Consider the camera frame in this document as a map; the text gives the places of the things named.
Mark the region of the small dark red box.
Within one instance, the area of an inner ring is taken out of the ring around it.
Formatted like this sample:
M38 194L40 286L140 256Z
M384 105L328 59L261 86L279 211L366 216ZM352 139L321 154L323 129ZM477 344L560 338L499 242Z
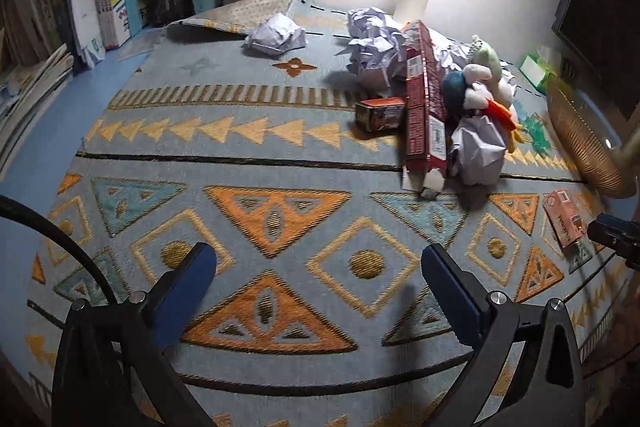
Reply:
M375 133L398 129L404 119L403 98L371 98L355 105L356 123L365 132Z

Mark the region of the green tissue box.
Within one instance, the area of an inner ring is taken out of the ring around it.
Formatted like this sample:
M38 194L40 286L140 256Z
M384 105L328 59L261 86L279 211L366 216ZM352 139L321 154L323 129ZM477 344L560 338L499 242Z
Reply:
M524 55L518 68L524 77L540 93L547 93L547 84L552 77L561 74L563 55L544 44L536 47L533 53Z

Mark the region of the blue and white mouse plush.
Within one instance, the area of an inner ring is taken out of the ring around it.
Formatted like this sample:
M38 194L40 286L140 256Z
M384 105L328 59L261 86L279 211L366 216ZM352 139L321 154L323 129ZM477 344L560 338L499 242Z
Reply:
M442 78L442 98L451 124L471 112L495 118L503 115L503 107L488 90L486 82L491 79L491 70L478 64L468 64Z

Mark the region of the long red cardboard box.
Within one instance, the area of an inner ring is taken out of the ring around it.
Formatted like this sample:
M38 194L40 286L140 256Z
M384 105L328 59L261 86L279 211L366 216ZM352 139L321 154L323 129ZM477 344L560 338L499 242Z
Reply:
M446 109L431 34L415 20L406 28L406 156L412 191L440 193L447 173Z

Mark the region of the red french fries plush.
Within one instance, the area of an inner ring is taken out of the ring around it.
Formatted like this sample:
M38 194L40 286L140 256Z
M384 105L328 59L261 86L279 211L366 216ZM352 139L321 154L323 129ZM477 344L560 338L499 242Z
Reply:
M484 113L506 132L506 149L509 153L516 150L515 143L525 142L522 135L524 128L513 120L509 109L494 100L488 100Z

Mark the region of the green-headed plush toy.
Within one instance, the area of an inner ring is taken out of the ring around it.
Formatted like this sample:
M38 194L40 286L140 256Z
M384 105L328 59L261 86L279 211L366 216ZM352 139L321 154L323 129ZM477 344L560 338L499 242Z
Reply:
M514 87L503 76L500 58L495 49L478 35L472 37L468 52L468 63L483 66L489 72L480 80L494 100L510 108L514 99Z

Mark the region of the woven golden basket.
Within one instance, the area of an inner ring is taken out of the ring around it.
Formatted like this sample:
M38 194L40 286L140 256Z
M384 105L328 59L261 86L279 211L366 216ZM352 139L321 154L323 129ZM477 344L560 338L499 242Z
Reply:
M637 193L636 176L614 148L605 145L575 105L574 93L555 76L547 80L548 115L562 147L582 176L603 196Z

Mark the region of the small orange carton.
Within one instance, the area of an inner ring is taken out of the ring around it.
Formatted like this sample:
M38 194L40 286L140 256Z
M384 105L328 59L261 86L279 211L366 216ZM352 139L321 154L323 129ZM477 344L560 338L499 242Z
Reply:
M575 244L586 234L582 216L567 190L544 194L542 205L562 248Z

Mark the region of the patterned blue woven mat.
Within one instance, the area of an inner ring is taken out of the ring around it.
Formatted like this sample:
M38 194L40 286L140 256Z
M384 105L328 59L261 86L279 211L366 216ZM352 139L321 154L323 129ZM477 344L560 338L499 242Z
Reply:
M356 126L345 14L290 3L308 43L274 60L171 28L86 135L49 213L118 299L195 243L215 249L213 284L171 355L213 420L423 424L470 354L423 280L429 243L514 301L561 298L588 355L632 274L608 248L556 243L546 194L566 190L584 219L601 204L544 98L509 77L526 140L496 185L414 194L398 135Z

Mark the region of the white paper ball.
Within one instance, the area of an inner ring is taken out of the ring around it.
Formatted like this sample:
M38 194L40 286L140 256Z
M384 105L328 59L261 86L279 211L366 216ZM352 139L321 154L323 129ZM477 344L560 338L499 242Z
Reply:
M451 135L451 173L467 186L495 185L502 171L504 153L506 141L489 117L464 117Z

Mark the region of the paper pile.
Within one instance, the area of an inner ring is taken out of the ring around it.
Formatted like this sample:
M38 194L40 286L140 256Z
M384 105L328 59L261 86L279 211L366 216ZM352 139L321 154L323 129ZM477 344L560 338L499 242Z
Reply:
M376 96L390 96L398 91L393 82L405 78L406 45L418 36L416 30L409 25L401 27L393 17L374 6L348 11L347 29L350 40L341 54L349 54L347 69L357 76L360 87ZM468 55L466 47L435 29L426 29L442 75L462 70Z

